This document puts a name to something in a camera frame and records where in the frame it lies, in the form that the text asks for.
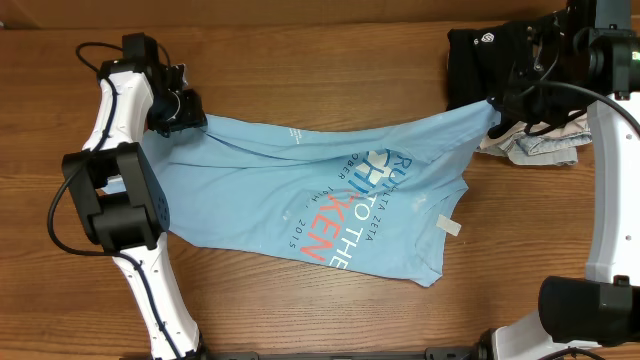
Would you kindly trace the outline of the light blue printed t-shirt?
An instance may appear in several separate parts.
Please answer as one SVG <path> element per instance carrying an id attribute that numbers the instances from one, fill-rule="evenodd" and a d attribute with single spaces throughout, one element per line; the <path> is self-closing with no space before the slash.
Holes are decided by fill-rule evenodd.
<path id="1" fill-rule="evenodd" d="M 209 116 L 142 147 L 190 244 L 410 280 L 442 275 L 443 223 L 499 119 L 477 102 L 414 122 L 317 132 Z"/>

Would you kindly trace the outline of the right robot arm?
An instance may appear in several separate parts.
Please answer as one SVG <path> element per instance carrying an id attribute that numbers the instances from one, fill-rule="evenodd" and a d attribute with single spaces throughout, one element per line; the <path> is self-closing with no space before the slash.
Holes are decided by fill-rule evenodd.
<path id="1" fill-rule="evenodd" d="M 565 21 L 529 38 L 554 59 L 538 79 L 513 74 L 490 104 L 497 137 L 522 121 L 585 116 L 595 158 L 595 224 L 582 279 L 550 276 L 538 308 L 488 332 L 478 359 L 561 359 L 639 340 L 639 37 L 628 1 L 570 1 Z"/>

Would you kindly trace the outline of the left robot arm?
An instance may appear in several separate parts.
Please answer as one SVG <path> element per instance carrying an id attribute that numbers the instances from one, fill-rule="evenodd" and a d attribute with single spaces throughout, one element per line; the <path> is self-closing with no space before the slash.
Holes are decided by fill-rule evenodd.
<path id="1" fill-rule="evenodd" d="M 101 103 L 81 151 L 62 161 L 64 182 L 47 215 L 56 246 L 55 209 L 69 193 L 88 240 L 124 275 L 146 325 L 152 359 L 205 359 L 207 349 L 183 301 L 168 255 L 169 205 L 144 154 L 151 130 L 163 137 L 206 125 L 186 67 L 144 33 L 123 36 L 121 56 L 95 68 Z"/>

